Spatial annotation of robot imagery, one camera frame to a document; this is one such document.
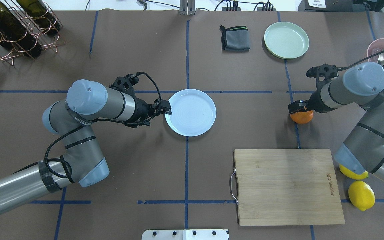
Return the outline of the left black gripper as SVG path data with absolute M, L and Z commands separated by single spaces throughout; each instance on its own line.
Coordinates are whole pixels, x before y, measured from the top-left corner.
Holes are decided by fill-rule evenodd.
M 133 126 L 150 125 L 149 121 L 159 114 L 172 115 L 170 102 L 156 99 L 154 104 L 148 104 L 137 98 L 137 108 L 133 114 Z

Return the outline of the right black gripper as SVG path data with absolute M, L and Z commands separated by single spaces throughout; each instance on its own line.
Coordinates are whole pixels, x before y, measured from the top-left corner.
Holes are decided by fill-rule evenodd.
M 319 91 L 315 91 L 314 93 L 312 93 L 307 103 L 308 103 L 307 108 L 310 110 L 313 110 L 317 113 L 326 112 L 326 105 L 322 101 L 321 92 Z

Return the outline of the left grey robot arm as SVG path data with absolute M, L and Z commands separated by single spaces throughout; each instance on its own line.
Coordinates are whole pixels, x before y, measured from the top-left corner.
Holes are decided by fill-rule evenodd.
M 0 179 L 0 215 L 72 183 L 88 187 L 109 175 L 92 124 L 99 121 L 136 128 L 149 126 L 160 114 L 171 115 L 171 105 L 159 96 L 148 104 L 137 98 L 138 73 L 118 77 L 106 87 L 85 79 L 69 88 L 66 99 L 44 111 L 45 128 L 59 137 L 49 145 L 42 160 Z

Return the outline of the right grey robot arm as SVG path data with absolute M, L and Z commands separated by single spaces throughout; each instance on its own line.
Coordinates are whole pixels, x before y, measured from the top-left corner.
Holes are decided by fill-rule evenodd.
M 230 198 L 235 149 L 330 149 L 335 154 L 364 115 L 363 109 L 350 104 L 296 124 L 287 106 L 309 94 L 289 92 L 285 64 L 278 62 L 236 77 L 192 72 L 189 86 L 209 95 L 217 112 L 214 124 L 202 135 L 181 136 L 168 128 L 183 141 L 185 188 L 193 201 Z

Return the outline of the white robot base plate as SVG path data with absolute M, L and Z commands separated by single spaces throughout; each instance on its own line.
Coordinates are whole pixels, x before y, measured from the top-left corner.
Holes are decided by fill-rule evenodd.
M 229 231 L 225 229 L 171 229 L 146 230 L 142 240 L 229 240 Z

